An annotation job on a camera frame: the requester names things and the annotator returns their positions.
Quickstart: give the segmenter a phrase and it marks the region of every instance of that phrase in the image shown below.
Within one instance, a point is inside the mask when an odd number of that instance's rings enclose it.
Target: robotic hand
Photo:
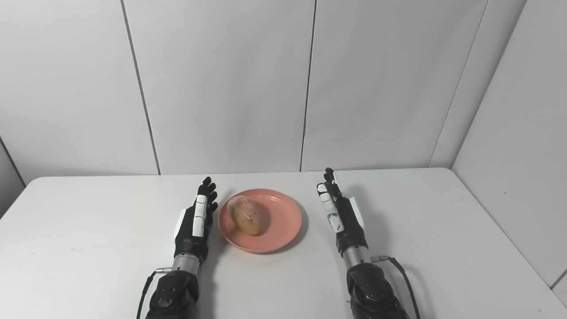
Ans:
[[[205,178],[203,184],[199,186],[193,206],[185,210],[183,221],[179,226],[179,232],[175,237],[173,266],[171,269],[160,268],[148,278],[145,291],[157,272],[166,273],[159,279],[158,286],[150,299],[150,310],[146,319],[197,318],[196,303],[199,298],[199,287],[196,275],[209,253],[207,239],[213,224],[213,212],[218,207],[215,202],[217,198],[215,188],[216,185],[211,182],[211,177]]]
[[[346,265],[346,283],[354,319],[409,319],[384,278],[384,271],[371,263],[356,201],[342,195],[332,169],[326,169],[324,178],[325,182],[317,185],[317,192],[336,233],[338,252]]]

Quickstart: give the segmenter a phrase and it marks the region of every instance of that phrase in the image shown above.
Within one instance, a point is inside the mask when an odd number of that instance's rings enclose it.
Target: wall seam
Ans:
[[[311,49],[309,51],[309,70],[307,71],[307,91],[305,93],[305,113],[303,114],[303,136],[301,140],[301,158],[299,159],[299,171],[303,167],[303,147],[305,146],[305,130],[307,127],[307,102],[309,101],[309,82],[311,80],[311,60],[313,59],[313,38],[315,37],[315,17],[317,15],[317,0],[313,8],[313,26],[311,28]]]
[[[18,167],[16,166],[16,163],[14,162],[14,159],[12,158],[12,156],[10,155],[10,152],[8,152],[8,148],[6,147],[6,144],[4,144],[4,141],[2,140],[2,137],[0,136],[0,148],[4,150],[4,152],[6,152],[6,155],[8,156],[8,160],[10,160],[10,163],[12,164],[12,167],[14,168],[14,170],[16,171],[16,174],[18,175],[18,178],[20,179],[20,182],[22,183],[22,185],[25,187],[26,183],[24,182],[24,179],[22,178],[22,175],[20,174],[20,171],[18,170]]]
[[[477,36],[477,34],[479,34],[480,25],[483,22],[484,14],[486,13],[486,8],[488,7],[488,2],[489,2],[489,0],[486,0],[486,4],[484,5],[484,9],[483,9],[483,14],[480,17],[479,25],[476,27],[475,36],[472,38],[471,47],[468,50],[467,58],[465,59],[465,62],[463,64],[463,69],[461,70],[461,74],[459,75],[459,80],[457,81],[457,85],[455,86],[455,91],[453,92],[453,96],[451,97],[451,102],[449,103],[449,107],[447,108],[447,113],[445,114],[445,118],[443,119],[443,125],[441,125],[441,129],[439,130],[439,136],[437,136],[437,141],[435,141],[435,146],[433,147],[433,151],[431,153],[431,157],[429,158],[429,163],[428,163],[427,167],[430,167],[430,165],[431,165],[431,161],[433,160],[433,155],[435,154],[435,149],[437,148],[437,144],[439,143],[439,139],[441,138],[441,133],[443,132],[443,127],[445,126],[445,122],[447,121],[447,117],[449,116],[449,111],[451,110],[451,107],[453,106],[453,100],[455,99],[455,95],[456,95],[457,90],[459,88],[460,81],[463,78],[464,70],[467,67],[468,58],[471,56],[471,51],[472,51],[472,47],[475,44],[476,36]]]
[[[120,0],[120,5],[122,6],[122,14],[124,15],[124,23],[126,25],[126,33],[128,34],[128,42],[130,43],[130,50],[132,52],[132,59],[134,60],[134,70],[136,71],[136,78],[138,80],[138,87],[139,87],[139,90],[140,90],[140,96],[142,97],[142,106],[143,106],[144,115],[146,116],[147,129],[148,129],[148,132],[150,134],[151,148],[154,152],[155,166],[158,169],[158,175],[161,175],[162,171],[159,168],[158,153],[155,150],[154,132],[151,130],[150,116],[148,114],[147,105],[146,105],[146,95],[143,92],[142,78],[140,77],[140,72],[139,72],[139,68],[138,68],[138,60],[136,59],[136,52],[134,50],[134,43],[132,41],[132,33],[130,31],[130,24],[128,23],[128,16],[126,14],[126,6],[124,4],[124,0]]]
[[[549,286],[549,288],[553,290],[555,286],[557,286],[557,284],[559,284],[559,282],[565,277],[565,275],[567,275],[567,269],[565,269],[565,271],[559,276],[559,278],[557,278],[557,280],[555,280],[555,282],[551,284],[551,286]]]

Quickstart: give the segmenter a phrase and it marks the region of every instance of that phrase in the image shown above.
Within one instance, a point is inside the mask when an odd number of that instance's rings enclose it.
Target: bread roll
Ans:
[[[239,195],[228,203],[229,215],[240,230],[252,236],[260,233],[260,213],[253,200]]]

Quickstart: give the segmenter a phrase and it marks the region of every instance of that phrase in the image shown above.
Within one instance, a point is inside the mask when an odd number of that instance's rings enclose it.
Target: white wall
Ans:
[[[523,5],[493,2],[319,1],[303,170],[450,167]]]
[[[155,174],[118,0],[0,3],[0,136],[23,179]]]
[[[526,3],[453,167],[549,285],[567,268],[566,16]]]
[[[298,171],[314,1],[165,2],[125,1],[162,173]]]
[[[124,0],[142,95],[120,1],[6,0],[0,134],[26,182],[156,174],[148,122],[165,174],[449,167],[523,1]]]
[[[0,143],[0,217],[4,215],[23,189],[24,185]]]

